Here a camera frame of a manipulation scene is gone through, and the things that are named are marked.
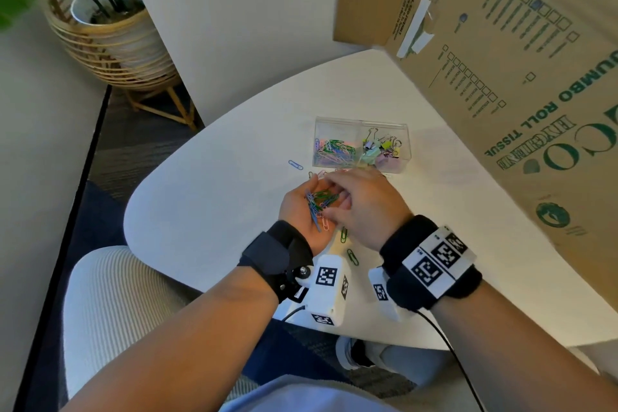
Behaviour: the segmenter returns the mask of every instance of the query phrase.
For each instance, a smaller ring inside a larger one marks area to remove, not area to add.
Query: gray carpet
[[[185,100],[188,98],[182,89],[179,96]],[[171,105],[165,96],[153,101],[160,108]],[[114,91],[89,179],[126,205],[138,184],[191,137],[193,133],[185,125],[146,111],[136,113],[125,97]],[[324,361],[343,372],[334,353],[336,336],[288,323],[286,330]],[[345,373],[357,387],[380,398],[398,396],[413,389],[413,384],[404,377],[377,368]]]

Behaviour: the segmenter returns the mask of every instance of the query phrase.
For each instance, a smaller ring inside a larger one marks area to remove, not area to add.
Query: light blue shirt
[[[353,386],[282,376],[228,402],[221,412],[398,412]]]

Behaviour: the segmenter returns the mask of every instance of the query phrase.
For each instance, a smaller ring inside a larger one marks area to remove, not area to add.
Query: white table
[[[124,231],[145,264],[205,291],[277,219],[286,191],[312,170],[316,116],[407,123],[413,157],[390,178],[415,213],[448,224],[477,253],[485,279],[565,346],[618,337],[618,314],[554,251],[545,236],[484,171],[442,118],[377,50],[302,72],[247,100],[208,126],[135,190]],[[288,160],[303,165],[299,171]],[[381,264],[349,237],[345,319],[318,324],[307,311],[289,322],[397,345],[444,349],[419,316],[402,323],[378,311],[367,270]],[[283,303],[275,317],[295,307]]]

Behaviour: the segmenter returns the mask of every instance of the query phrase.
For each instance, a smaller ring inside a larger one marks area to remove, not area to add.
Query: transparent box
[[[401,173],[410,158],[406,124],[324,117],[315,120],[313,166],[346,169],[375,165],[384,173]]]
[[[356,168],[363,154],[362,121],[315,119],[313,166]]]
[[[401,173],[412,154],[406,124],[361,121],[363,154],[358,166],[375,165],[382,173]]]

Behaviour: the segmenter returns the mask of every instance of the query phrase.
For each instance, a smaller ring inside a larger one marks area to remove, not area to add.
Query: cardboard box
[[[339,0],[618,310],[618,0]]]

